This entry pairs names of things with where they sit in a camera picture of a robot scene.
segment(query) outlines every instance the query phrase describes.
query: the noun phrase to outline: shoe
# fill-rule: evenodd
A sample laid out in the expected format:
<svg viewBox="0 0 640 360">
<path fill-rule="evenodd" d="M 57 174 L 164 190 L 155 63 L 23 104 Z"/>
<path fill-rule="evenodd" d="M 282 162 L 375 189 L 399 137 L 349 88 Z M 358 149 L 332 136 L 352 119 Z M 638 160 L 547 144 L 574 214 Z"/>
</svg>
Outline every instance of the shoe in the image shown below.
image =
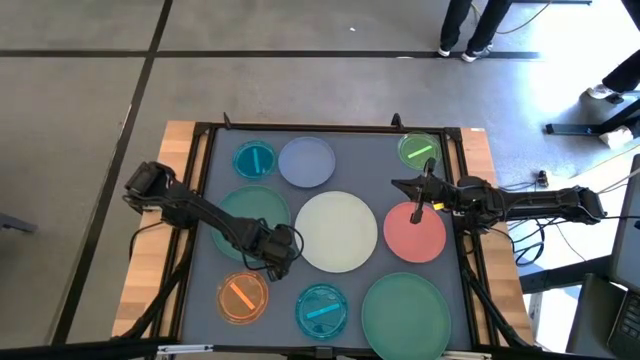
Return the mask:
<svg viewBox="0 0 640 360">
<path fill-rule="evenodd" d="M 616 91 L 609 89 L 603 84 L 598 84 L 587 89 L 587 94 L 594 99 L 602 100 L 609 95 L 617 94 Z"/>
<path fill-rule="evenodd" d="M 604 133 L 599 137 L 600 140 L 607 144 L 610 149 L 619 149 L 627 143 L 633 141 L 633 134 L 631 133 L 631 130 L 629 130 L 629 128 L 626 126 L 620 126 L 619 128 L 611 132 Z"/>
<path fill-rule="evenodd" d="M 438 48 L 438 55 L 442 57 L 449 57 L 451 54 L 451 50 L 444 50 L 443 48 Z"/>
<path fill-rule="evenodd" d="M 491 49 L 489 48 L 489 46 L 480 51 L 467 50 L 462 53 L 462 60 L 471 63 L 476 61 L 476 59 L 487 57 L 489 56 L 489 54 L 491 54 Z"/>
</svg>

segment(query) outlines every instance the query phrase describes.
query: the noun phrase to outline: wooden table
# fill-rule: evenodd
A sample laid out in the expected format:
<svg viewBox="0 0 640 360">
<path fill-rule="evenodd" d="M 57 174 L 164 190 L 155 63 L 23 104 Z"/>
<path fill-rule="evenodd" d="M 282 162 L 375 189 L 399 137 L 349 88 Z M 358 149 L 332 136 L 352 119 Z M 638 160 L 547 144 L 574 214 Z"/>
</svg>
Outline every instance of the wooden table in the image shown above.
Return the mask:
<svg viewBox="0 0 640 360">
<path fill-rule="evenodd" d="M 169 121 L 160 146 L 158 161 L 173 168 L 177 179 L 180 181 L 184 178 L 195 126 L 196 123 L 192 121 Z M 489 142 L 484 129 L 465 128 L 461 129 L 461 133 L 469 175 L 478 176 L 497 185 Z M 204 143 L 206 137 L 203 136 L 200 141 Z M 457 164 L 458 154 L 452 140 L 449 141 L 448 147 L 451 163 Z M 204 160 L 204 146 L 200 146 L 199 149 L 196 154 L 194 173 L 190 184 L 194 189 Z M 452 167 L 454 168 L 454 178 L 457 180 L 460 176 L 459 169 L 457 166 Z M 159 212 L 145 213 L 142 216 L 140 227 L 158 222 L 159 219 Z M 504 224 L 499 224 L 496 227 L 506 230 Z M 171 228 L 163 224 L 138 235 L 120 298 L 120 306 L 118 307 L 112 330 L 113 335 L 119 335 L 127 331 L 157 294 L 167 258 L 170 234 Z M 182 231 L 180 235 L 181 244 L 186 240 L 186 236 L 187 231 Z M 493 301 L 518 334 L 525 341 L 533 343 L 529 318 L 525 310 L 518 272 L 513 260 L 509 240 L 502 234 L 490 232 L 482 236 L 482 249 Z M 472 266 L 475 266 L 472 256 L 470 256 L 470 260 Z M 173 303 L 174 297 L 172 295 L 165 307 L 160 335 L 169 333 Z M 485 313 L 482 304 L 475 295 L 474 309 L 480 343 L 489 344 Z M 501 342 L 506 345 L 504 339 L 501 339 Z"/>
</svg>

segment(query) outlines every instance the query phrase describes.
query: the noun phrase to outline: pink plate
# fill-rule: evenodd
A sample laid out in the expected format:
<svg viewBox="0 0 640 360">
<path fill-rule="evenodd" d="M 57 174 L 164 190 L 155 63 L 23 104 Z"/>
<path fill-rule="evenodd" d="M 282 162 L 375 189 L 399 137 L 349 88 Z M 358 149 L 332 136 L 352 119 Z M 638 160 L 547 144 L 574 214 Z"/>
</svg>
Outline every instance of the pink plate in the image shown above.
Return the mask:
<svg viewBox="0 0 640 360">
<path fill-rule="evenodd" d="M 425 263 L 438 257 L 444 249 L 447 233 L 440 216 L 429 206 L 423 207 L 422 221 L 412 224 L 415 203 L 396 205 L 384 219 L 384 239 L 401 259 Z"/>
</svg>

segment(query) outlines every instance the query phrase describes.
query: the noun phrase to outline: black pants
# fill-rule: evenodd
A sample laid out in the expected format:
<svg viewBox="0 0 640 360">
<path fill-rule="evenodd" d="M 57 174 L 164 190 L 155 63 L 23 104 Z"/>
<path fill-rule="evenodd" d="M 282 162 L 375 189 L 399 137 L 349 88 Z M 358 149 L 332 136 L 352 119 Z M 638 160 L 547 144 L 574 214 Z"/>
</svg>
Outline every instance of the black pants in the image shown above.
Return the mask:
<svg viewBox="0 0 640 360">
<path fill-rule="evenodd" d="M 616 92 L 627 92 L 637 88 L 640 84 L 640 50 L 602 79 L 602 84 Z"/>
<path fill-rule="evenodd" d="M 511 7 L 512 0 L 489 0 L 480 17 L 476 32 L 467 44 L 467 50 L 480 51 L 487 47 L 498 30 L 498 25 Z M 464 22 L 471 8 L 471 0 L 451 0 L 447 16 L 442 24 L 440 47 L 450 50 L 460 37 L 460 25 Z"/>
</svg>

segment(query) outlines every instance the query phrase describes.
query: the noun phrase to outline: metal stand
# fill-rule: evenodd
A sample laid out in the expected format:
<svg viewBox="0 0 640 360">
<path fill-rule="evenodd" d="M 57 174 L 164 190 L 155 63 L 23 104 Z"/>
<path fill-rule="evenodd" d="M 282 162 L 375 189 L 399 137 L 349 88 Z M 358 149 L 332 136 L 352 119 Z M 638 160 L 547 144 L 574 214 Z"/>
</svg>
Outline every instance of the metal stand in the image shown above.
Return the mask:
<svg viewBox="0 0 640 360">
<path fill-rule="evenodd" d="M 599 136 L 604 133 L 613 131 L 625 124 L 629 117 L 636 111 L 640 110 L 640 98 L 631 103 L 631 105 L 622 109 L 619 113 L 612 116 L 609 120 L 602 124 L 591 125 L 572 125 L 572 124 L 547 124 L 547 134 L 549 135 L 582 135 L 582 136 Z"/>
<path fill-rule="evenodd" d="M 535 294 L 546 290 L 581 284 L 587 274 L 608 278 L 610 267 L 611 255 L 607 255 L 587 262 L 522 276 L 520 285 L 524 294 Z"/>
<path fill-rule="evenodd" d="M 16 229 L 24 232 L 35 232 L 38 227 L 20 219 L 14 218 L 3 213 L 0 213 L 0 228 L 3 229 Z"/>
</svg>

